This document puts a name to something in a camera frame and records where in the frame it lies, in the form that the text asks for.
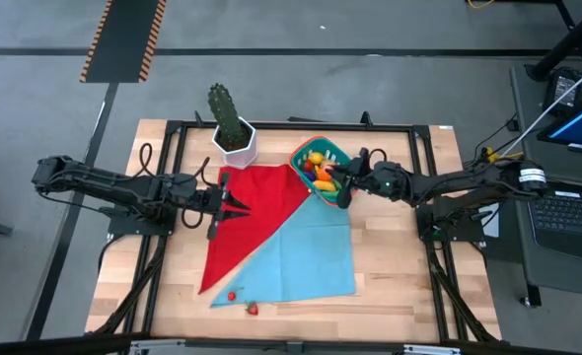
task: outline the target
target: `teal basket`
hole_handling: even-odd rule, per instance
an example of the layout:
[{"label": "teal basket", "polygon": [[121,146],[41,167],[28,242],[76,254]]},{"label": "teal basket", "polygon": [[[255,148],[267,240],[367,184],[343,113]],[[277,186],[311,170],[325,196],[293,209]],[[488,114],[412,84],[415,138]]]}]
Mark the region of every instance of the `teal basket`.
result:
[{"label": "teal basket", "polygon": [[334,143],[329,141],[324,136],[315,136],[306,142],[302,143],[295,152],[291,153],[289,156],[289,165],[298,174],[302,182],[319,197],[321,197],[324,202],[329,205],[335,206],[336,195],[324,195],[320,190],[318,190],[313,183],[302,173],[302,166],[309,159],[309,154],[313,152],[322,153],[324,157],[328,160],[334,161],[336,164],[348,164],[350,163],[350,157],[348,157],[339,147]]}]

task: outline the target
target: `laptop keyboard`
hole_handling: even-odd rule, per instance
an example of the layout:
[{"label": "laptop keyboard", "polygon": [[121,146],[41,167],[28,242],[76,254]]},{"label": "laptop keyboard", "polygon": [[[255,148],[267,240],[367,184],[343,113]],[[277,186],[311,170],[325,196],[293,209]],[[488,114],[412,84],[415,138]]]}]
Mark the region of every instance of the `laptop keyboard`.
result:
[{"label": "laptop keyboard", "polygon": [[582,198],[549,196],[532,206],[536,228],[582,234]]}]

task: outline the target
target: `gray floor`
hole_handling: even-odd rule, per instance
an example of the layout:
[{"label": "gray floor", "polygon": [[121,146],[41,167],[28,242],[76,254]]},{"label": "gray floor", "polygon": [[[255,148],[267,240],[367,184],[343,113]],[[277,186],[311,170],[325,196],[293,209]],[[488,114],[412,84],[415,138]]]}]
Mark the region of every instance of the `gray floor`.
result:
[{"label": "gray floor", "polygon": [[[568,6],[582,17],[582,2]],[[102,0],[1,0],[0,46],[87,46],[103,7]],[[462,0],[181,0],[167,10],[161,47],[547,48],[566,33],[553,6],[493,4],[474,11]],[[78,83],[83,60],[0,57],[0,222],[15,227],[13,237],[0,238],[0,341],[22,337],[63,211],[33,192],[36,160],[82,159],[107,88]],[[514,113],[508,70],[526,62],[157,57],[147,83],[119,86],[97,166],[124,170],[140,118],[192,118],[198,109],[209,119],[205,95],[215,82],[231,89],[248,119],[352,122],[369,110],[377,122],[453,125],[467,160]],[[504,131],[491,144],[510,137]],[[44,336],[82,333],[107,223],[81,213]],[[516,301],[524,292],[519,265],[491,262],[489,279],[506,340],[582,351],[582,295],[544,290],[544,306],[527,310]]]}]

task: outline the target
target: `laptop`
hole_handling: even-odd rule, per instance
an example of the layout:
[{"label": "laptop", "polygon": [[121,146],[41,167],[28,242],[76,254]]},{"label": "laptop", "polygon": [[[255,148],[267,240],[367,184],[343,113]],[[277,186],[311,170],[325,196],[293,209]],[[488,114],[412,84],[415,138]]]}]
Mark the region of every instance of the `laptop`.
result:
[{"label": "laptop", "polygon": [[[582,104],[544,129],[539,139],[582,154]],[[550,180],[547,184],[553,193],[529,204],[535,243],[582,258],[582,185]]]}]

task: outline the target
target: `cactus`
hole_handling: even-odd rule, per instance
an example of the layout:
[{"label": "cactus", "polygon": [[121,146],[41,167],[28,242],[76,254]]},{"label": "cactus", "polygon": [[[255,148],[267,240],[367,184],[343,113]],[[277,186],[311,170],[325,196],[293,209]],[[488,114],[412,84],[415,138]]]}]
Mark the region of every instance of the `cactus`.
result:
[{"label": "cactus", "polygon": [[213,85],[208,93],[208,104],[221,131],[219,143],[227,150],[246,147],[250,143],[250,137],[239,121],[228,90],[221,84]]}]

